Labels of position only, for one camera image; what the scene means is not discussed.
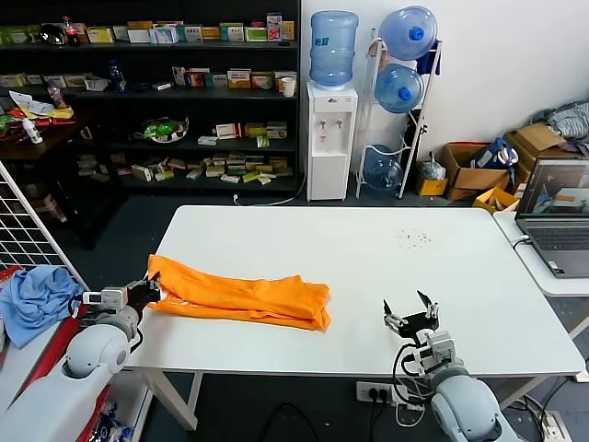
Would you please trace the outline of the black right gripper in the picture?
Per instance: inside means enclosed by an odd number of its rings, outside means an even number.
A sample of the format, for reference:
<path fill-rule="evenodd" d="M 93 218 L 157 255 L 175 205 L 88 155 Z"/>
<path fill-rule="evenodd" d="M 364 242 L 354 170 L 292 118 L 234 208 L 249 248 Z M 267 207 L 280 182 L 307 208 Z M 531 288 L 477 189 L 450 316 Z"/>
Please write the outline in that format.
<path fill-rule="evenodd" d="M 388 328 L 397 328 L 398 335 L 404 339 L 411 339 L 414 344 L 421 344 L 418 337 L 419 332 L 437 330 L 438 303 L 425 295 L 421 290 L 417 294 L 426 308 L 426 312 L 421 312 L 401 318 L 392 312 L 387 301 L 383 300 L 384 305 L 384 323 Z"/>

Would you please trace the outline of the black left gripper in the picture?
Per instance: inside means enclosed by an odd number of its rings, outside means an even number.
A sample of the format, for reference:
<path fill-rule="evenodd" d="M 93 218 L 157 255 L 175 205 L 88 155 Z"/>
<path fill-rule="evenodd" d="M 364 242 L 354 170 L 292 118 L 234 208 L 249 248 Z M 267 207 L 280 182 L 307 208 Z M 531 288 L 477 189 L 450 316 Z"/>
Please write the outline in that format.
<path fill-rule="evenodd" d="M 154 273 L 149 280 L 134 281 L 126 286 L 127 304 L 131 307 L 145 307 L 156 302 L 156 290 L 160 288 L 160 272 Z"/>

